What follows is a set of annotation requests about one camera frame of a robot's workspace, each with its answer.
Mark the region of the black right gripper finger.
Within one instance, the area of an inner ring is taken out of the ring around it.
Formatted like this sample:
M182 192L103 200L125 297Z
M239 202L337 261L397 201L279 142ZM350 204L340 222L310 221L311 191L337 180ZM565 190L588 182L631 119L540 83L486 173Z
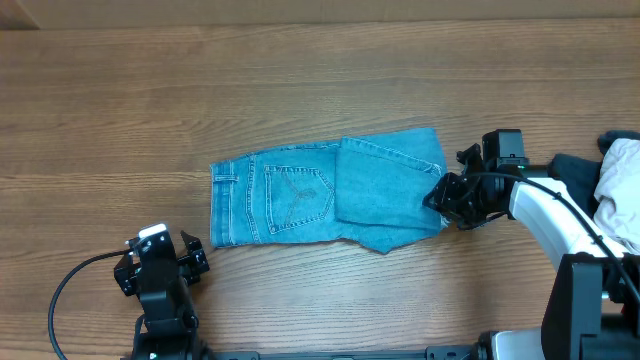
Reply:
M456 152L456 160L463 166L463 173L475 173L483 170L481 147L478 143L464 151Z
M452 172L445 174L423 198L422 206L438 212L448 220L459 220L459 202L463 197L463 181Z

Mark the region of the blue denim jeans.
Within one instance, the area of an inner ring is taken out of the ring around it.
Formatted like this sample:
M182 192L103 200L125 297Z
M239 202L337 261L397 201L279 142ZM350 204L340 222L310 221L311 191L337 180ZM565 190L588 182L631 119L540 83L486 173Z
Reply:
M346 239L388 253L446 228L423 203L446 171L432 128L285 145L213 163L211 242Z

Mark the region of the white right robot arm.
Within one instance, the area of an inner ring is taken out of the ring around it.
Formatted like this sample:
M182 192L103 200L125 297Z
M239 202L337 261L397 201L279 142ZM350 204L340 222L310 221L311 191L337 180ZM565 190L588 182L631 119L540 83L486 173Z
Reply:
M554 264L556 277L539 328L494 331L471 359L636 359L639 258L608 239L546 167L530 164L519 140L483 140L456 158L424 197L459 229L501 216L522 223Z

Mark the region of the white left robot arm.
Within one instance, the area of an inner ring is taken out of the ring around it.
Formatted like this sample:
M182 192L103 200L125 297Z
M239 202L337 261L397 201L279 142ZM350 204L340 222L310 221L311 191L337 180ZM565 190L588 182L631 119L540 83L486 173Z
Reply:
M199 316L190 287L210 270L199 238L182 231L186 254L176 253L168 227L142 229L114 267L123 293L138 299L131 357L136 360L202 360L212 357L199 337Z

